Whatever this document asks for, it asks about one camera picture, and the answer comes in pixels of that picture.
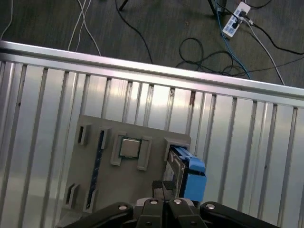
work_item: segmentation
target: tripod leg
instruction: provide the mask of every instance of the tripod leg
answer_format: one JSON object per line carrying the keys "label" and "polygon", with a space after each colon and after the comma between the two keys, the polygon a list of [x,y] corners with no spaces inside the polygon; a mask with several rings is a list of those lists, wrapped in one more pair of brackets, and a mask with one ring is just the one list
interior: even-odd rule
{"label": "tripod leg", "polygon": [[129,1],[129,0],[124,0],[124,1],[123,1],[122,5],[119,7],[119,11],[122,11],[122,10],[123,10],[124,6],[127,4],[128,1]]}

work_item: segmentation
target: black wire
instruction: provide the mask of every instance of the black wire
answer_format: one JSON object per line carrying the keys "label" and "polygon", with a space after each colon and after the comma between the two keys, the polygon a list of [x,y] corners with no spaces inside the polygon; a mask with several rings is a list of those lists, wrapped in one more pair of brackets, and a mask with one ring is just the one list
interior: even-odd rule
{"label": "black wire", "polygon": [[[278,67],[283,67],[283,66],[286,66],[286,65],[288,65],[288,64],[291,64],[291,63],[300,61],[301,59],[304,59],[304,57],[295,59],[295,60],[293,60],[293,61],[290,61],[290,62],[281,64],[281,65],[277,65],[276,68],[278,68]],[[248,71],[248,72],[250,73],[250,72],[257,72],[257,71],[264,71],[264,70],[271,70],[271,69],[275,69],[275,67],[269,67],[269,68],[258,69],[258,70],[250,70],[250,71]]]}
{"label": "black wire", "polygon": [[289,50],[289,49],[286,49],[286,48],[283,48],[283,47],[279,47],[278,45],[276,45],[274,43],[274,41],[272,40],[271,36],[264,29],[262,29],[260,26],[258,26],[255,23],[253,23],[252,26],[254,26],[254,27],[258,28],[259,30],[261,30],[269,38],[269,40],[271,41],[271,43],[273,44],[273,46],[275,46],[275,48],[277,48],[279,50],[282,50],[282,51],[290,52],[290,53],[293,53],[293,54],[296,54],[296,55],[303,55],[304,54],[304,52],[297,52],[297,51]]}
{"label": "black wire", "polygon": [[118,7],[117,7],[117,0],[115,0],[115,6],[116,6],[116,11],[117,11],[118,15],[120,16],[120,18],[123,20],[123,22],[124,22],[127,26],[129,26],[131,29],[133,29],[133,30],[142,38],[142,40],[143,40],[143,42],[144,42],[144,45],[146,46],[146,49],[147,49],[147,51],[148,51],[148,55],[149,55],[149,59],[150,59],[150,61],[151,61],[151,64],[153,64],[152,57],[151,57],[151,54],[150,54],[148,45],[147,45],[147,43],[146,43],[146,40],[144,39],[144,37],[142,36],[142,34],[141,34],[136,28],[134,28],[132,25],[130,25],[130,24],[123,18],[123,16],[121,15],[121,13],[120,13],[120,11],[119,11],[119,9],[118,9]]}
{"label": "black wire", "polygon": [[266,2],[264,5],[261,5],[261,6],[252,6],[252,5],[249,5],[248,3],[246,3],[248,6],[250,6],[253,10],[257,10],[257,9],[261,9],[265,6],[267,6],[269,3],[271,3],[272,0],[269,0],[268,2]]}
{"label": "black wire", "polygon": [[[257,37],[254,36],[253,33],[250,33],[250,35],[251,35],[251,37],[252,37],[252,38],[253,38],[253,39],[254,39],[254,40],[263,48],[263,50],[269,55],[269,53],[266,51],[265,47],[261,44],[261,41],[260,41],[259,39],[257,39]],[[280,79],[282,85],[285,86],[285,82],[284,82],[284,80],[283,80],[281,74],[278,72],[278,70],[277,70],[276,72],[277,72],[277,75],[278,75],[278,77],[279,77],[279,79]]]}
{"label": "black wire", "polygon": [[214,8],[212,0],[208,0],[208,3],[209,3],[209,5],[210,5],[210,7],[211,7],[211,10],[212,10],[214,16],[216,16],[218,13],[219,13],[220,16],[225,16],[225,15],[227,15],[227,14],[224,13],[224,12],[218,12],[218,10]]}
{"label": "black wire", "polygon": [[[186,41],[188,41],[188,40],[194,40],[194,41],[197,42],[198,45],[199,45],[199,48],[200,48],[200,59],[199,59],[198,61],[187,60],[187,59],[184,58],[184,56],[183,56],[182,53],[181,53],[181,48],[182,48],[183,44],[184,44]],[[229,56],[229,58],[230,58],[230,60],[231,60],[231,65],[225,67],[224,70],[222,70],[222,71],[213,70],[213,69],[211,69],[211,68],[209,68],[209,67],[206,67],[206,66],[204,66],[204,65],[202,64],[203,61],[205,61],[205,60],[207,60],[207,59],[209,59],[210,57],[213,57],[213,56],[215,56],[215,55],[219,55],[219,54],[226,54],[226,55]],[[191,65],[196,65],[196,66],[197,66],[197,68],[196,68],[197,71],[198,71],[198,70],[203,70],[203,71],[205,71],[205,69],[206,69],[206,70],[208,70],[208,71],[211,72],[211,73],[220,74],[220,75],[224,75],[224,76],[233,76],[232,74],[230,74],[230,71],[231,71],[231,69],[233,69],[233,68],[235,68],[235,69],[242,69],[242,70],[244,71],[244,69],[241,68],[240,66],[234,65],[234,61],[235,61],[235,60],[233,59],[233,56],[232,56],[232,55],[230,54],[230,52],[228,52],[228,51],[216,51],[216,52],[214,52],[214,53],[209,54],[207,57],[204,57],[204,47],[203,47],[203,44],[202,44],[198,39],[192,38],[192,37],[186,38],[186,39],[184,39],[184,40],[181,42],[180,47],[179,47],[179,55],[180,55],[180,58],[182,59],[182,61],[179,62],[179,63],[176,65],[176,67],[179,67],[180,65],[182,65],[182,64],[184,64],[184,63],[187,63],[187,64],[191,64]],[[241,74],[238,75],[238,76],[243,76],[243,75],[245,75],[245,74],[246,74],[246,73],[243,72],[243,73],[241,73]]]}
{"label": "black wire", "polygon": [[228,10],[226,7],[222,6],[222,5],[219,4],[218,2],[217,2],[217,4],[218,4],[221,8],[225,9],[228,13],[232,14],[232,15],[237,19],[236,23],[238,24],[238,22],[239,22],[239,21],[238,21],[238,17],[237,17],[232,11]]}

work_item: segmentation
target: blue bracket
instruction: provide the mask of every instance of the blue bracket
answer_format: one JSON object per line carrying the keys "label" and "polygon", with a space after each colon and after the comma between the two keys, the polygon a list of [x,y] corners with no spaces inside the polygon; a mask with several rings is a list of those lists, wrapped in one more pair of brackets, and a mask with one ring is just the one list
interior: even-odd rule
{"label": "blue bracket", "polygon": [[192,155],[182,147],[175,147],[183,161],[189,162],[189,171],[185,187],[184,197],[193,201],[201,202],[204,198],[207,177],[205,175],[205,163]]}

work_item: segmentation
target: white wire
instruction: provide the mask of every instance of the white wire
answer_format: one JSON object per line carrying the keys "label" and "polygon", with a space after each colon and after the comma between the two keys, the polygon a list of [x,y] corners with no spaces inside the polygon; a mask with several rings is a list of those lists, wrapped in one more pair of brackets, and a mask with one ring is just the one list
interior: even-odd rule
{"label": "white wire", "polygon": [[[91,1],[92,0],[90,0],[89,1],[89,4],[87,5],[87,7],[86,7],[86,11],[85,11],[85,17],[86,17],[86,12],[87,12],[87,10],[89,9],[89,7],[90,7],[90,4],[91,4]],[[76,47],[76,52],[77,52],[77,50],[78,50],[78,47],[79,47],[79,44],[80,44],[80,38],[81,38],[81,31],[82,31],[82,27],[84,26],[84,22],[82,21],[82,24],[81,24],[81,27],[80,27],[80,30],[79,30],[79,36],[78,36],[78,43],[77,43],[77,47]]]}
{"label": "white wire", "polygon": [[268,56],[269,56],[271,62],[273,63],[273,65],[274,65],[274,67],[275,67],[275,70],[276,70],[276,72],[277,72],[277,75],[279,76],[279,78],[280,78],[282,84],[285,86],[285,82],[284,82],[284,80],[283,80],[283,78],[282,78],[282,76],[281,76],[281,74],[280,74],[280,72],[279,72],[279,70],[278,70],[278,68],[277,68],[277,66],[276,66],[276,63],[275,63],[274,59],[273,59],[272,56],[271,56],[271,54],[269,53],[269,51],[267,50],[267,48],[263,45],[263,43],[260,41],[260,39],[259,39],[259,38],[257,37],[257,35],[255,34],[254,30],[252,29],[251,24],[250,24],[246,19],[244,19],[244,21],[248,24],[248,26],[249,26],[249,28],[251,29],[251,32],[252,32],[252,34],[254,35],[254,37],[256,38],[256,40],[259,42],[259,44],[262,46],[262,48],[263,48],[263,49],[265,50],[265,52],[268,54]]}
{"label": "white wire", "polygon": [[76,27],[77,27],[77,25],[78,25],[78,23],[79,23],[80,17],[81,17],[81,12],[80,12],[80,14],[79,14],[79,16],[78,16],[77,22],[76,22],[75,27],[74,27],[73,32],[72,32],[72,36],[71,36],[70,42],[69,42],[69,44],[68,44],[68,46],[67,46],[67,50],[68,50],[68,51],[69,51],[70,48],[71,48],[72,40],[73,40],[73,37],[74,37],[74,35],[75,35]]}
{"label": "white wire", "polygon": [[75,34],[76,27],[77,27],[77,25],[78,25],[78,23],[79,23],[80,16],[82,15],[83,24],[84,24],[84,26],[85,26],[85,29],[86,29],[87,33],[89,34],[90,38],[92,39],[92,41],[94,42],[94,45],[95,45],[95,47],[96,47],[96,49],[97,49],[97,51],[98,51],[98,54],[101,56],[100,51],[99,51],[99,48],[98,48],[98,45],[97,45],[97,43],[96,43],[94,37],[93,37],[92,34],[90,33],[89,29],[88,29],[87,26],[86,26],[86,17],[85,17],[85,14],[84,14],[84,6],[85,6],[85,3],[86,3],[86,0],[85,0],[85,2],[84,2],[83,5],[81,5],[80,0],[77,0],[77,1],[78,1],[79,6],[80,6],[81,13],[80,13],[80,15],[79,15],[79,17],[78,17],[78,20],[77,20],[77,23],[76,23],[76,25],[75,25],[75,27],[74,27],[74,30],[73,30],[73,33],[72,33],[72,37],[71,37],[71,39],[70,39],[70,43],[69,43],[69,45],[68,45],[67,50],[68,50],[68,51],[70,50],[71,43],[72,43],[72,40],[73,40],[73,36],[74,36],[74,34]]}
{"label": "white wire", "polygon": [[86,29],[87,33],[89,34],[89,36],[91,37],[92,41],[94,42],[95,47],[96,47],[96,49],[97,49],[97,51],[98,51],[98,54],[101,56],[100,51],[99,51],[99,48],[98,48],[98,45],[97,45],[96,41],[94,40],[92,34],[90,33],[89,29],[88,29],[87,26],[86,26],[86,17],[85,17],[85,14],[84,14],[84,7],[82,7],[80,0],[77,0],[77,1],[78,1],[78,3],[79,3],[80,8],[81,8],[81,13],[82,13],[82,17],[83,17],[83,19],[84,19],[85,29]]}
{"label": "white wire", "polygon": [[13,4],[14,4],[14,1],[11,0],[11,8],[10,8],[10,21],[9,21],[9,24],[7,25],[7,27],[4,29],[4,31],[2,32],[1,36],[0,36],[0,40],[2,40],[3,36],[4,36],[4,33],[9,29],[12,21],[13,21]]}

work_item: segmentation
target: power strip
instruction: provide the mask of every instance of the power strip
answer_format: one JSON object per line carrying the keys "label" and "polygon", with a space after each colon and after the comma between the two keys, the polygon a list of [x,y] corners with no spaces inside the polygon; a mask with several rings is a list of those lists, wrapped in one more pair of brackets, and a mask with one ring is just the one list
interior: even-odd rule
{"label": "power strip", "polygon": [[[251,7],[248,6],[246,3],[244,2],[240,2],[240,4],[238,5],[237,9],[234,11],[234,15],[236,15],[238,18],[240,18],[239,13],[244,11],[246,12],[246,14],[248,14],[248,12],[250,11]],[[229,19],[229,21],[227,22],[227,24],[225,25],[225,27],[223,28],[223,33],[225,33],[228,37],[233,37],[235,32],[237,31],[238,27],[240,26],[240,24],[242,23],[242,20],[239,19],[238,20],[238,25],[236,28],[233,28],[232,25],[234,23],[237,22],[237,19],[235,16],[231,15],[231,18]]]}

